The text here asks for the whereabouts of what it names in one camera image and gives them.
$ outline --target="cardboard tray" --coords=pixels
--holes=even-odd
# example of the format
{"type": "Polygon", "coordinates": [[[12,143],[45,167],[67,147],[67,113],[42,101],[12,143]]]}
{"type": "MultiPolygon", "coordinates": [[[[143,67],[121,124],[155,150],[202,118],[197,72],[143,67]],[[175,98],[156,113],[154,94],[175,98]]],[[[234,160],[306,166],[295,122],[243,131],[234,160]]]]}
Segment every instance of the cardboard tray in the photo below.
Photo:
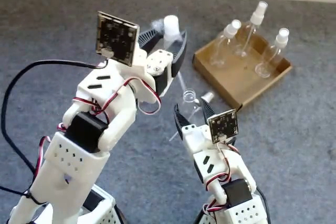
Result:
{"type": "Polygon", "coordinates": [[[267,45],[264,38],[254,35],[251,40],[251,53],[246,58],[228,55],[225,65],[218,68],[209,63],[215,49],[213,40],[194,54],[193,65],[232,108],[239,110],[292,69],[291,63],[281,57],[269,78],[259,77],[255,73],[255,66],[261,62],[261,54],[267,45]]]}

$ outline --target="white spray nozzle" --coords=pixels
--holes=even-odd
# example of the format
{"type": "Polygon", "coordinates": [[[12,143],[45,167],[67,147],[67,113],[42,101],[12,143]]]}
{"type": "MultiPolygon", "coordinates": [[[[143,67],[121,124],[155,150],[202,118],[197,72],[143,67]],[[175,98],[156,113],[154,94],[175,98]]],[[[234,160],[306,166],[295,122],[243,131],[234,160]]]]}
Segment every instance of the white spray nozzle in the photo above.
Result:
{"type": "Polygon", "coordinates": [[[181,40],[180,27],[178,17],[175,15],[168,15],[163,19],[164,36],[163,47],[167,49],[174,41],[181,40]]]}
{"type": "Polygon", "coordinates": [[[239,20],[234,19],[230,24],[228,24],[224,29],[224,36],[228,39],[232,39],[238,30],[241,27],[241,23],[239,20]]]}
{"type": "Polygon", "coordinates": [[[287,28],[281,28],[275,39],[275,45],[278,48],[285,48],[288,43],[289,30],[287,28]]]}
{"type": "Polygon", "coordinates": [[[259,26],[261,25],[261,23],[263,22],[262,20],[264,19],[264,15],[265,15],[265,11],[267,9],[267,3],[264,1],[260,1],[256,10],[253,12],[252,16],[251,16],[251,23],[259,26]]]}

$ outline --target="robotic arm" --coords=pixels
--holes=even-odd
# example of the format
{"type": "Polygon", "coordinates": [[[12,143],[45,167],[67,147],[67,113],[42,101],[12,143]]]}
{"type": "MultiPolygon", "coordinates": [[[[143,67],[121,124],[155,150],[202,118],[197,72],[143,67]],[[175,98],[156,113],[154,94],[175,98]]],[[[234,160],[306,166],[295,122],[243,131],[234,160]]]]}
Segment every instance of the robotic arm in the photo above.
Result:
{"type": "Polygon", "coordinates": [[[157,102],[179,71],[182,40],[147,56],[163,37],[155,30],[99,12],[96,52],[107,58],[77,87],[61,130],[52,138],[26,196],[13,208],[9,224],[124,223],[115,200],[95,185],[110,151],[135,121],[140,102],[157,102]],[[107,121],[97,116],[105,114],[107,121]],[[47,205],[35,220],[35,211],[47,205]]]}
{"type": "Polygon", "coordinates": [[[215,114],[202,100],[206,124],[196,126],[175,106],[175,124],[195,169],[212,196],[195,223],[267,224],[267,215],[256,182],[237,148],[231,145],[238,134],[235,110],[215,114]]]}

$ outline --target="hole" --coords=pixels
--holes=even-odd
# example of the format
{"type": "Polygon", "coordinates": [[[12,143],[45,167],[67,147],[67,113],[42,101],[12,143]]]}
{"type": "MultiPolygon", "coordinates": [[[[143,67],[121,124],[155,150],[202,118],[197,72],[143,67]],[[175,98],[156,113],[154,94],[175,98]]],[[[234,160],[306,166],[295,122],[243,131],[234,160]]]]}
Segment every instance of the hole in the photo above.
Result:
{"type": "Polygon", "coordinates": [[[97,84],[97,85],[89,85],[88,86],[88,89],[100,89],[102,88],[103,86],[101,84],[97,84]]]}
{"type": "Polygon", "coordinates": [[[108,80],[111,79],[111,76],[98,76],[97,80],[108,80]]]}
{"type": "Polygon", "coordinates": [[[208,173],[210,173],[212,171],[212,169],[214,168],[214,165],[213,164],[210,164],[209,165],[209,168],[207,170],[208,173]]]}
{"type": "Polygon", "coordinates": [[[203,165],[206,165],[206,163],[208,163],[210,159],[210,156],[205,156],[204,160],[203,160],[203,165]]]}

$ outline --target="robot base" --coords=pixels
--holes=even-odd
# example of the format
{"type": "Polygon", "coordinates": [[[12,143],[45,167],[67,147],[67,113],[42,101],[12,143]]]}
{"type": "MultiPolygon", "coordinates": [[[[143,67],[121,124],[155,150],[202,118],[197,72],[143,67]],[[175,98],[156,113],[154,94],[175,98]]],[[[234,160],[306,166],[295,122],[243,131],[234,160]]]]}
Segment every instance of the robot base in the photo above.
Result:
{"type": "Polygon", "coordinates": [[[259,195],[235,207],[216,212],[216,221],[201,211],[194,224],[267,224],[267,216],[259,195]]]}
{"type": "MultiPolygon", "coordinates": [[[[115,203],[111,195],[94,185],[81,208],[77,224],[126,224],[124,215],[115,203]]],[[[52,206],[48,204],[38,218],[29,224],[52,224],[52,216],[52,206]]]]}

